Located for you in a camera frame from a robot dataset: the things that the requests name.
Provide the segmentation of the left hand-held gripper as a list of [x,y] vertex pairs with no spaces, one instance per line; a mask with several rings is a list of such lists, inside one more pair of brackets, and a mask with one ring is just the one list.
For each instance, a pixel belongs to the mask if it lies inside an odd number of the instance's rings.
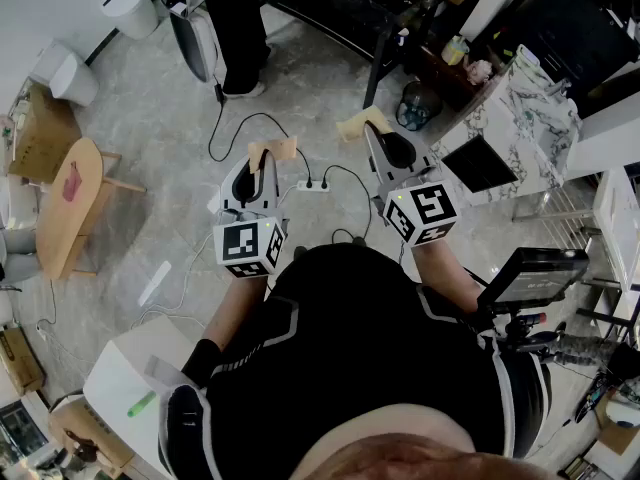
[[288,220],[279,202],[276,161],[294,159],[297,138],[248,144],[248,157],[239,161],[220,189],[219,221],[213,227],[217,264],[236,278],[275,273],[286,239]]

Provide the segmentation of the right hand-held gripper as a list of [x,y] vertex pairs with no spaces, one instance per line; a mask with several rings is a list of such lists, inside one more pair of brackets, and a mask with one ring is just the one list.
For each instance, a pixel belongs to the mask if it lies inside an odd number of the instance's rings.
[[453,186],[433,181],[435,165],[428,148],[418,139],[393,131],[377,106],[370,106],[336,128],[344,142],[361,140],[364,133],[370,165],[378,178],[374,206],[410,247],[440,240],[460,217]]

